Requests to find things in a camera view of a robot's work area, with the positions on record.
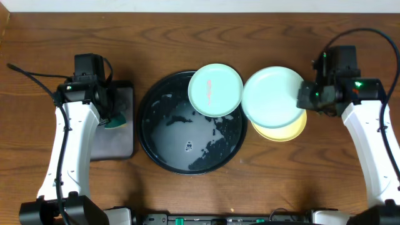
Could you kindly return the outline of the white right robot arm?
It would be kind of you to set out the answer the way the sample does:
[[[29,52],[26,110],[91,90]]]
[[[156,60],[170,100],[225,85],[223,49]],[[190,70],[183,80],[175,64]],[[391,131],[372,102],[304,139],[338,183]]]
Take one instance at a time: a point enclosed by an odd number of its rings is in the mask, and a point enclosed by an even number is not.
[[[311,214],[313,224],[399,224],[399,144],[389,113],[381,112],[385,98],[378,79],[301,83],[298,108],[323,111],[331,106],[341,117],[355,145],[367,190],[367,210],[352,216],[318,209]]]

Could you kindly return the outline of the mint green front plate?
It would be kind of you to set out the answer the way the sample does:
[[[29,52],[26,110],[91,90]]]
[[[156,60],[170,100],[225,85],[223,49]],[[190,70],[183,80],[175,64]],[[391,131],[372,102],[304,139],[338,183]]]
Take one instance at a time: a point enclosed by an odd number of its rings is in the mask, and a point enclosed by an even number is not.
[[[264,128],[282,128],[305,112],[298,108],[303,78],[292,69],[271,66],[254,73],[245,83],[241,106],[247,118]]]

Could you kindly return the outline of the green yellow sponge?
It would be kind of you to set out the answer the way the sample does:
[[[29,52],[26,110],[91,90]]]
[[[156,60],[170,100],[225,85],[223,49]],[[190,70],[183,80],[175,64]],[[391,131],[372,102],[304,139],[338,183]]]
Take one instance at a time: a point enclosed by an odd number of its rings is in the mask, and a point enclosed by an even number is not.
[[[104,124],[105,129],[116,129],[125,126],[127,120],[123,113],[119,112],[115,114],[113,117],[106,120]]]

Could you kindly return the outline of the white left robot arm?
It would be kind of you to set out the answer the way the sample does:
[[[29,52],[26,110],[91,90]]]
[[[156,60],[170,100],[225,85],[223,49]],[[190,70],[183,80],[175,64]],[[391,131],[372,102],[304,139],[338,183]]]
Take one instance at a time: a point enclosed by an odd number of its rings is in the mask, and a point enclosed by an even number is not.
[[[126,206],[102,210],[90,197],[92,161],[129,159],[134,153],[134,86],[111,84],[116,115],[103,124],[93,103],[75,101],[56,109],[51,160],[37,199],[21,204],[21,224],[55,224],[64,211],[69,224],[134,224]]]

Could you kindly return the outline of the yellow plate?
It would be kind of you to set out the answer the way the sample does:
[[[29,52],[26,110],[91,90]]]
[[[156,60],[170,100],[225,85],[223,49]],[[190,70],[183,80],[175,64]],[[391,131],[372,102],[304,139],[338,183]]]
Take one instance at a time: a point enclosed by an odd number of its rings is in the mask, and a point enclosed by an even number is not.
[[[296,137],[298,137],[306,127],[307,122],[307,113],[304,111],[301,116],[295,120],[293,123],[280,127],[280,128],[265,128],[261,127],[255,123],[251,123],[253,128],[264,138],[276,141],[276,142],[285,142],[290,141]]]

